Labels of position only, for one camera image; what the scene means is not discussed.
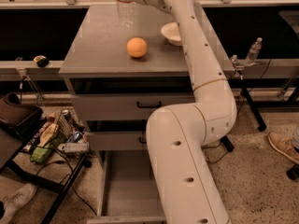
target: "brown shoe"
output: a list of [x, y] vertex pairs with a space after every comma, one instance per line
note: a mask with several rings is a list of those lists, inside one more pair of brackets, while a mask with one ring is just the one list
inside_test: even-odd
[[282, 138], [277, 133], [269, 133], [268, 140], [277, 152], [299, 164], [299, 153], [294, 149], [291, 138]]

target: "black bag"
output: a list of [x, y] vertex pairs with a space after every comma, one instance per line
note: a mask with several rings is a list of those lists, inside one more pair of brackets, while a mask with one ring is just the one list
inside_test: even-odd
[[23, 141], [35, 134], [42, 114], [36, 105], [22, 105], [16, 93], [0, 99], [0, 127]]

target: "drawer handle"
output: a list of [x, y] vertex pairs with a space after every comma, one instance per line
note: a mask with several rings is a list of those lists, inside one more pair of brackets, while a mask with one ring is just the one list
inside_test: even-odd
[[141, 137], [139, 137], [139, 143], [142, 144], [142, 145], [146, 145], [147, 141], [142, 139]]
[[162, 106], [162, 102], [159, 101], [157, 105], [141, 105], [140, 102], [137, 102], [137, 107], [138, 108], [160, 108]]

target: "clear plastic bottle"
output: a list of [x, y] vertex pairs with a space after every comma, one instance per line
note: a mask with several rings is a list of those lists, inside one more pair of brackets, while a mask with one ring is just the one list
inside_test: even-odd
[[245, 59], [245, 66], [253, 65], [262, 48], [262, 39], [259, 37], [252, 43], [249, 53]]
[[134, 24], [134, 2], [132, 0], [116, 0], [119, 24], [121, 27], [130, 28]]

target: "jeans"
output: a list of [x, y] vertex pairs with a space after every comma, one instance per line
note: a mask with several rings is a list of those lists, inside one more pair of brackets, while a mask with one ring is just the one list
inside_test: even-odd
[[299, 149], [299, 123], [292, 133], [292, 144]]

